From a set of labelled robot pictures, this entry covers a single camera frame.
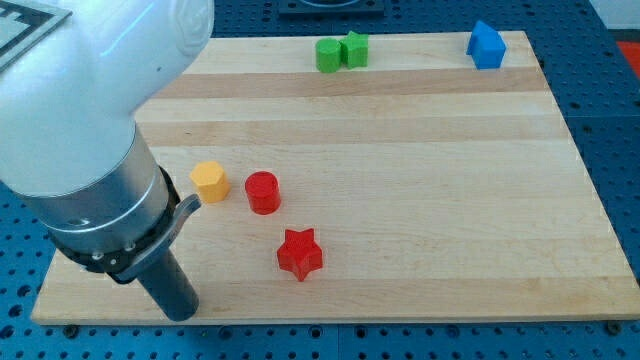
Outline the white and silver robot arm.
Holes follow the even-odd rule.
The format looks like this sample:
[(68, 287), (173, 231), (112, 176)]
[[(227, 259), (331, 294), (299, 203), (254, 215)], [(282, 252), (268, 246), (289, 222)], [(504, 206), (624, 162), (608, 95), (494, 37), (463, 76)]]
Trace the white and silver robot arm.
[(115, 282), (138, 281), (173, 321), (199, 299), (171, 252), (200, 206), (156, 162), (136, 111), (189, 67), (212, 0), (5, 1), (1, 179), (56, 248)]

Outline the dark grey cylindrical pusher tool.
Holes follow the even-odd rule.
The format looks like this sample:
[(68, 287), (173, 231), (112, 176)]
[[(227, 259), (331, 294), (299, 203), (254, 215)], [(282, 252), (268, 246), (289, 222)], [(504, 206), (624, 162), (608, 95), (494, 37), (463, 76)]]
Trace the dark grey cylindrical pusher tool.
[(137, 280), (172, 321), (191, 318), (199, 307), (199, 297), (171, 250), (139, 273)]

